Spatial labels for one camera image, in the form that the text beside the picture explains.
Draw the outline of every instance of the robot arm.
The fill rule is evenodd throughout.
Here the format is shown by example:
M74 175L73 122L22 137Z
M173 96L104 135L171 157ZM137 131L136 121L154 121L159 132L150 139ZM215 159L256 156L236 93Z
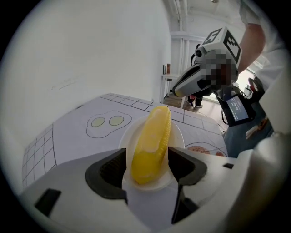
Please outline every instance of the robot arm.
M195 50L196 63L185 70L173 87L175 96L197 93L207 96L214 93L227 101L231 97L231 85L238 78L241 48L234 36L225 28L211 32Z

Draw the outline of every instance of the person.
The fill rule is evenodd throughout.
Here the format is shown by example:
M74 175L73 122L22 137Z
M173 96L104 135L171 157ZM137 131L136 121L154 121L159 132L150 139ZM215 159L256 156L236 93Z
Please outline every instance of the person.
M241 73L252 64L266 45L266 51L264 52L266 62L255 75L262 82L264 91L267 91L268 87L279 76L283 66L290 63L288 50L277 30L255 3L249 0L229 0L229 4L232 12L237 12L246 27L240 43L242 55L238 72ZM229 127L224 134L229 157L238 157L240 152L253 149L257 143L273 133L272 126L268 121L261 130L254 132L250 138L246 139L246 132L254 126L258 126L266 117L259 102L255 102L251 106L256 112L255 119L251 122Z
M195 56L196 56L195 53L191 56L191 66L195 64L195 60L193 62L193 59ZM202 96L198 97L198 96L195 96L192 94L192 95L188 96L188 103L191 104L191 106L194 108L193 102L195 100L195 108L202 108L203 107L203 105L201 104L202 99L203 99Z

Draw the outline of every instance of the corn cob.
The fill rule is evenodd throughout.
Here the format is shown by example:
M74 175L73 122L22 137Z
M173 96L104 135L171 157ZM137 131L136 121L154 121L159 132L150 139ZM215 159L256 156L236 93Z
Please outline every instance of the corn cob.
M139 184L152 181L159 175L170 131L170 110L165 106L155 107L142 129L131 163L131 175Z

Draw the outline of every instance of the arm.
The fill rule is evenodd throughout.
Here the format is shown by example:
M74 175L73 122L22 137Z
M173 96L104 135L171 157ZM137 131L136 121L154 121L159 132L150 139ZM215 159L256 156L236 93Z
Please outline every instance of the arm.
M238 73L243 72L262 53L265 47L265 35L258 24L247 24L240 46L242 49Z

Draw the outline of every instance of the cable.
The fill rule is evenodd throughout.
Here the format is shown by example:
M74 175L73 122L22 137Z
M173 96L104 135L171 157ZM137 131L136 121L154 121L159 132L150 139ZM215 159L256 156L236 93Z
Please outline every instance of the cable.
M199 112L199 111L197 111L199 114L202 114L202 115L204 115L204 116L206 116L206 117L209 117L209 116L207 116L207 115L205 115L204 113L202 113L202 112Z
M233 86L241 95L244 95L245 96L245 99L247 99L247 97L246 97L246 95L245 95L245 93L240 89L240 88L238 88L238 87L236 87L236 86Z
M225 123L226 125L228 125L228 123L226 123L226 122L224 121L224 119L223 119L223 111L222 111L222 108L221 108L221 118L222 118L222 120L223 120L223 123Z

